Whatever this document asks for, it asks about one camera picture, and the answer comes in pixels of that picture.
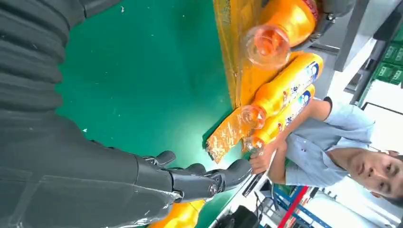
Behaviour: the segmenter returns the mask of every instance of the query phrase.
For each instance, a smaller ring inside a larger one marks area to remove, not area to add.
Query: green mat
[[[172,166],[216,165],[203,138],[232,111],[212,1],[125,0],[71,32],[61,115],[88,139],[139,155],[172,150]],[[234,191],[209,202],[207,227]]]

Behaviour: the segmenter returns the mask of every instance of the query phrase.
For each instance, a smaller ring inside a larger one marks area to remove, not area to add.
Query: orange plastic wrap
[[[254,66],[240,48],[247,31],[264,19],[260,0],[215,0],[214,9],[229,94],[236,108],[207,139],[206,151],[219,163],[232,147],[250,134],[251,129],[242,124],[239,107],[250,104],[259,87],[271,81],[282,69],[266,70]],[[300,54],[292,53],[289,61]]]
[[[250,128],[242,121],[240,108],[229,115],[207,139],[207,152],[218,164],[242,138],[250,134]]]

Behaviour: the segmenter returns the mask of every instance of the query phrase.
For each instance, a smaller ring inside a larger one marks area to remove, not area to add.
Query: man
[[[374,121],[356,106],[327,97],[312,100],[264,154],[254,154],[254,173],[269,167],[270,179],[279,184],[325,187],[346,175],[375,196],[403,198],[403,161],[393,151],[369,151]],[[294,162],[285,167],[285,159]]]

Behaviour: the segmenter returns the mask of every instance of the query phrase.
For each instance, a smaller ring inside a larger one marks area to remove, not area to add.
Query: robotic hand
[[[205,167],[198,163],[186,169],[164,168],[175,160],[175,154],[172,151],[164,151],[157,157],[143,158],[158,169],[170,174],[173,192],[180,196],[175,203],[208,199],[217,193],[231,190],[239,186],[251,172],[250,164],[245,159],[236,160],[226,170],[206,172]]]

